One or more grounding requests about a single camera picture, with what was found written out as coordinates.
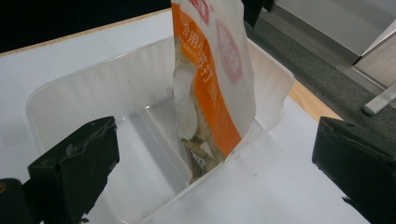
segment clear plastic container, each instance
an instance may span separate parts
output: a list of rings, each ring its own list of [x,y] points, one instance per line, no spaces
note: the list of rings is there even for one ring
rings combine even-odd
[[[294,82],[291,72],[257,45],[249,41],[248,47],[257,116],[227,161],[280,121]],[[30,97],[26,113],[41,153],[86,122],[117,120],[120,163],[87,216],[90,223],[140,223],[216,172],[189,186],[172,100],[174,64],[174,40],[166,38],[54,80]]]

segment plastic bag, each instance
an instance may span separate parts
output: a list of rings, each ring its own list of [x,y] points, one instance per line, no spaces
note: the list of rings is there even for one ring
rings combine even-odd
[[[240,0],[172,0],[177,131],[191,183],[223,162],[254,120],[253,73]]]

